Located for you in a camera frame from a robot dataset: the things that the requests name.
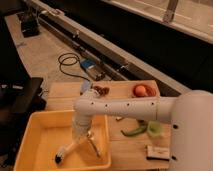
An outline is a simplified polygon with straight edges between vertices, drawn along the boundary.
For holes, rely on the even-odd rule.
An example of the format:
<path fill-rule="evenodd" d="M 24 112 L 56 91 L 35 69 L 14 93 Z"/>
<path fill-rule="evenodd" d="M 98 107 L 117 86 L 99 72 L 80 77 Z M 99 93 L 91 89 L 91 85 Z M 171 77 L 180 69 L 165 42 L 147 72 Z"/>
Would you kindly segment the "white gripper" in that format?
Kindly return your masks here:
<path fill-rule="evenodd" d="M 87 126 L 80 126 L 78 124 L 73 123 L 72 124 L 72 138 L 74 140 L 79 140 L 82 137 L 86 136 L 88 133 L 88 127 Z"/>

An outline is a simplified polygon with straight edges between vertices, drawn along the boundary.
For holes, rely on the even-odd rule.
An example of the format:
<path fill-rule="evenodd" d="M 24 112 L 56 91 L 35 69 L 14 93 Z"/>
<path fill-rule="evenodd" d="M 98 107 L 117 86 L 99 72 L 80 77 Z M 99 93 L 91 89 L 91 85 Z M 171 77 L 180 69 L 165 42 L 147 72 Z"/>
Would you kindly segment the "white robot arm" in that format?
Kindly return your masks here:
<path fill-rule="evenodd" d="M 193 90 L 178 97 L 102 99 L 94 89 L 74 102 L 76 136 L 91 127 L 94 115 L 158 120 L 171 124 L 168 171 L 213 171 L 213 94 Z"/>

